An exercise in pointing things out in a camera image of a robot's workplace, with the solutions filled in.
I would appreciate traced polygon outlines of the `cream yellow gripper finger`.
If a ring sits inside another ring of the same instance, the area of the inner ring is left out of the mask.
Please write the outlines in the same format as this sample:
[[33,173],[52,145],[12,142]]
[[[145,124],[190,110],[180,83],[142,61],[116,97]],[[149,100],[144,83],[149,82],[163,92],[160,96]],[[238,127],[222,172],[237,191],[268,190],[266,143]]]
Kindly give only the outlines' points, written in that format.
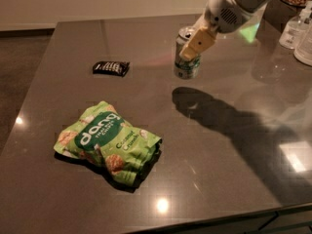
[[215,43],[215,38],[214,32],[201,27],[185,43],[179,56],[185,61],[191,61],[210,48]]

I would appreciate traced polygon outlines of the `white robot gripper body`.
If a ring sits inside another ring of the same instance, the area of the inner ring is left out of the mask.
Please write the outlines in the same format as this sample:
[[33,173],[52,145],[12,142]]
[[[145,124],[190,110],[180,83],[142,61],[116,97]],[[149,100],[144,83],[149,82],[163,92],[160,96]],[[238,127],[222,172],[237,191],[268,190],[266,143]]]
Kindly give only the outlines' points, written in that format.
[[196,29],[206,28],[211,32],[226,34],[237,30],[253,15],[236,0],[209,0],[194,26]]

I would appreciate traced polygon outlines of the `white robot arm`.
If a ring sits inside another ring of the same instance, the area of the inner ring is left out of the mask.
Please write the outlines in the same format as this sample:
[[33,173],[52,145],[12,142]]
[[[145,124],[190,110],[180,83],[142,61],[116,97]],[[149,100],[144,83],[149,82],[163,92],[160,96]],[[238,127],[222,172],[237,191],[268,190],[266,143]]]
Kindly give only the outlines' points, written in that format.
[[209,0],[195,22],[195,33],[182,47],[179,56],[191,61],[215,43],[218,33],[231,33],[249,21],[270,0]]

